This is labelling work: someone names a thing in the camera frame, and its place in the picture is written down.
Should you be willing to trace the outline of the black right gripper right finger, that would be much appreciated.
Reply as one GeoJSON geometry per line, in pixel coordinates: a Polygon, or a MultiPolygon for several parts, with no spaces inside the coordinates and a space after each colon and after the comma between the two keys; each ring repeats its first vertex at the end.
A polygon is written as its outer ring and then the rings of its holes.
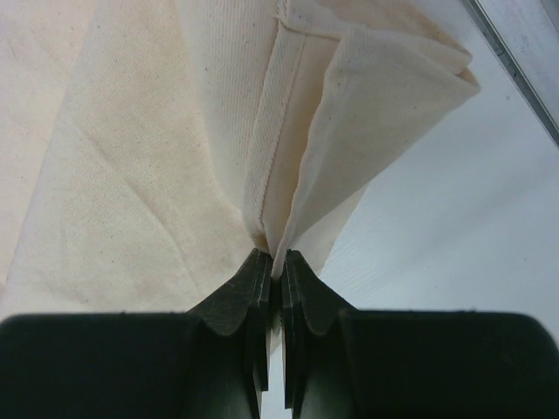
{"type": "Polygon", "coordinates": [[[295,418],[555,418],[558,347],[519,313],[359,310],[298,251],[282,291],[295,418]]]}

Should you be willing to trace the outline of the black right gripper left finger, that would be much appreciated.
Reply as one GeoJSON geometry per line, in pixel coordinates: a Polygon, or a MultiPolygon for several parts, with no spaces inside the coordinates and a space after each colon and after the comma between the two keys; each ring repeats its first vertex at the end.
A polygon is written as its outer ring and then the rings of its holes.
{"type": "Polygon", "coordinates": [[[272,264],[252,251],[185,313],[4,320],[2,417],[259,417],[268,388],[272,264]]]}

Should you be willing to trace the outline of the beige cloth wrap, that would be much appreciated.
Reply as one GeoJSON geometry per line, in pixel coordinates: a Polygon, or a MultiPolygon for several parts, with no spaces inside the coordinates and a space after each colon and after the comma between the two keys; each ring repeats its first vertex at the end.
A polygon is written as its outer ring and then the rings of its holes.
{"type": "Polygon", "coordinates": [[[4,102],[40,51],[64,68],[3,317],[188,309],[253,249],[319,270],[369,183],[480,89],[412,1],[68,8],[1,7],[4,102]]]}

